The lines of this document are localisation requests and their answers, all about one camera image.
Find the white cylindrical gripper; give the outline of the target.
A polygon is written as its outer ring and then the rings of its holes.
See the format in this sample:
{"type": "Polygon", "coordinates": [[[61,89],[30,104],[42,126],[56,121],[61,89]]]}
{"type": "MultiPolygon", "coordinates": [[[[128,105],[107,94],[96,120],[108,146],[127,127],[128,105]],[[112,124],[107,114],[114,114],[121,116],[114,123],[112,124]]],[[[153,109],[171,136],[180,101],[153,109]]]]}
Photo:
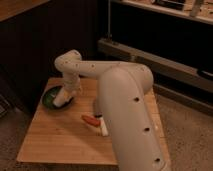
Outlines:
{"type": "Polygon", "coordinates": [[[81,89],[80,82],[64,82],[62,86],[63,94],[64,95],[71,95],[74,96],[79,90],[81,89]]]}

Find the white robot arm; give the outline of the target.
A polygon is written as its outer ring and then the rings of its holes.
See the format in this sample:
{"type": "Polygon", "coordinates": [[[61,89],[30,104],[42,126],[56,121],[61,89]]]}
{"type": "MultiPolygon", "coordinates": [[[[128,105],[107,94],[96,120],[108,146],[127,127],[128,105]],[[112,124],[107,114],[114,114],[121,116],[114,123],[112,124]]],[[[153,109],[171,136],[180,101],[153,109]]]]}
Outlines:
{"type": "Polygon", "coordinates": [[[120,171],[171,171],[144,95],[153,86],[151,70],[139,63],[85,61],[71,50],[54,61],[63,74],[63,86],[54,104],[62,106],[75,96],[82,76],[95,78],[97,106],[111,137],[120,171]]]}

